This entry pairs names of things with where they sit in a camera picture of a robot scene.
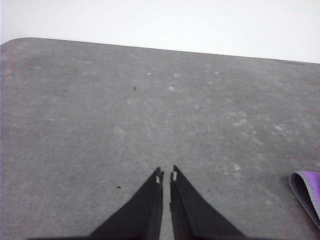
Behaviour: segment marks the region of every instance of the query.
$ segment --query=purple fabric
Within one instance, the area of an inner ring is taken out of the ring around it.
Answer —
[[[320,229],[320,172],[294,172],[289,183],[305,211]]]
[[[309,186],[311,190],[309,194],[313,202],[313,205],[316,204],[317,208],[319,208],[320,207],[320,172],[302,171],[302,173],[306,176],[306,178],[309,181]]]

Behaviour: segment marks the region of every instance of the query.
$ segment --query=gray surface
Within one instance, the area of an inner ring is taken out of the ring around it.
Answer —
[[[87,235],[157,166],[172,239],[173,164],[246,235],[320,238],[288,183],[320,171],[320,64],[22,38],[1,75],[4,240]]]

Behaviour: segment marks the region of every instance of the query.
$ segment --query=purple object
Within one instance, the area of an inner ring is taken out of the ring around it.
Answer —
[[[293,193],[320,229],[320,172],[296,171],[289,183]]]

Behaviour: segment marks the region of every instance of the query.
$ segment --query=black plastic piece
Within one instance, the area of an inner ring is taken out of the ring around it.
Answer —
[[[90,236],[39,239],[158,240],[163,212],[163,177],[164,172],[158,167],[133,197]]]
[[[171,219],[175,240],[263,240],[246,237],[216,211],[177,166],[170,178]]]

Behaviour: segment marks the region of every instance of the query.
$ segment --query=dark edge of purple object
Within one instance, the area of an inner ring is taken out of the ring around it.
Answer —
[[[304,200],[304,198],[300,194],[300,190],[296,186],[295,177],[297,175],[300,176],[303,180],[303,183],[307,189],[308,195],[311,199],[312,206],[309,206],[309,204],[306,203],[306,201]],[[310,181],[309,181],[308,177],[306,176],[305,172],[304,171],[296,171],[293,174],[291,174],[291,176],[289,177],[289,184],[290,184],[290,187],[291,187],[294,195],[296,196],[296,198],[298,199],[298,201],[300,202],[300,204],[302,205],[304,210],[308,213],[308,215],[310,216],[310,218],[312,219],[314,224],[320,230],[320,220],[319,220],[320,206],[318,205],[318,200],[316,199],[316,197],[314,195],[313,187],[311,186]]]

